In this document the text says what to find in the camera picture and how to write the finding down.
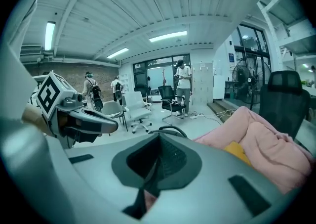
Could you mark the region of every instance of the white t-shirt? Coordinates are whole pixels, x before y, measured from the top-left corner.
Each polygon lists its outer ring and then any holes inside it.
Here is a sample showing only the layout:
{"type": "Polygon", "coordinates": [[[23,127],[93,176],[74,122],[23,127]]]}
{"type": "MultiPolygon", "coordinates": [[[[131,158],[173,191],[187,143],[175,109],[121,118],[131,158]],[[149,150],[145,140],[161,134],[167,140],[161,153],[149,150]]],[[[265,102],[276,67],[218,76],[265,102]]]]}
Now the white t-shirt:
{"type": "MultiPolygon", "coordinates": [[[[179,76],[190,76],[192,74],[191,68],[188,66],[184,66],[183,69],[178,67],[177,69],[177,75],[179,76]]],[[[181,79],[179,80],[178,83],[178,88],[180,89],[190,89],[191,88],[191,83],[189,79],[181,79]]]]}
{"type": "Polygon", "coordinates": [[[123,83],[120,80],[118,80],[118,79],[115,79],[114,81],[112,81],[111,82],[111,87],[113,89],[113,93],[115,93],[115,86],[117,85],[117,83],[123,85],[123,83]]]}

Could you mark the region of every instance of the step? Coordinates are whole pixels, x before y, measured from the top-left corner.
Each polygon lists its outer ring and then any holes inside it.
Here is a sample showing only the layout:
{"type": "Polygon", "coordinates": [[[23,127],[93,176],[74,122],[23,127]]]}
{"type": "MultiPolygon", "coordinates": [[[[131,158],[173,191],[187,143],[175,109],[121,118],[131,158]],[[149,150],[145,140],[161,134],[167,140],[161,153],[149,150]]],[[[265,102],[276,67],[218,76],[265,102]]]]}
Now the step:
{"type": "MultiPolygon", "coordinates": [[[[223,109],[220,105],[216,104],[216,103],[207,103],[207,106],[214,112],[214,113],[219,113],[219,112],[223,112],[226,111],[226,109],[223,109]]],[[[222,116],[221,114],[219,114],[219,116],[217,116],[218,118],[220,118],[220,120],[224,123],[226,120],[228,120],[230,118],[230,116],[222,116]]]]}
{"type": "Polygon", "coordinates": [[[232,105],[229,105],[228,103],[222,100],[214,100],[214,103],[221,106],[224,110],[236,110],[235,107],[233,107],[232,105]]]}

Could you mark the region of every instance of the fluorescent light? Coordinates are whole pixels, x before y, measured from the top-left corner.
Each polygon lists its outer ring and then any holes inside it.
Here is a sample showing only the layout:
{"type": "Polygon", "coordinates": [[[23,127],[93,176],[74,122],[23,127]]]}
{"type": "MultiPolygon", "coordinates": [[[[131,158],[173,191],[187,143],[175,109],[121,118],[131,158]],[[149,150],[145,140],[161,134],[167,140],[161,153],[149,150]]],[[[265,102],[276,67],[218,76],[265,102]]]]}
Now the fluorescent light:
{"type": "Polygon", "coordinates": [[[187,31],[175,32],[175,33],[170,33],[170,34],[162,35],[162,36],[159,36],[159,37],[155,37],[155,38],[152,38],[152,39],[149,39],[149,40],[150,40],[150,42],[155,42],[155,41],[169,39],[169,38],[173,38],[173,37],[184,36],[186,34],[187,34],[187,31]]]}
{"type": "MultiPolygon", "coordinates": [[[[160,67],[156,67],[156,68],[160,68],[160,67]]],[[[148,70],[150,70],[150,69],[156,69],[156,68],[149,68],[148,70]]]]}
{"type": "Polygon", "coordinates": [[[51,50],[51,42],[53,40],[53,34],[55,29],[54,22],[48,22],[46,24],[46,33],[45,33],[45,50],[51,50]]]}
{"type": "Polygon", "coordinates": [[[115,53],[109,55],[108,58],[111,59],[111,58],[113,58],[114,56],[117,56],[117,55],[119,55],[119,54],[121,54],[121,53],[123,53],[123,52],[126,52],[126,51],[128,51],[128,49],[125,47],[125,48],[123,48],[122,50],[117,51],[117,52],[115,52],[115,53]]]}

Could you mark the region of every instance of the stairs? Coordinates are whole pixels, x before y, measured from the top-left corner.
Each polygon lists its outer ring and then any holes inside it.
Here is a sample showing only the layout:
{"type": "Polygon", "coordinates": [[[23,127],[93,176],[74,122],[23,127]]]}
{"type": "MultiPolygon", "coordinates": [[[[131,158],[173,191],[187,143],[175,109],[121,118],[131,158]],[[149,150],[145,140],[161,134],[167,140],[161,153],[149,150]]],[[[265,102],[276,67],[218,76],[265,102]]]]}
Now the stairs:
{"type": "MultiPolygon", "coordinates": [[[[214,100],[213,103],[207,103],[207,106],[214,112],[219,113],[226,110],[236,110],[236,107],[222,101],[222,100],[214,100]]],[[[230,112],[218,114],[217,117],[224,123],[226,120],[230,118],[230,112]]]]}

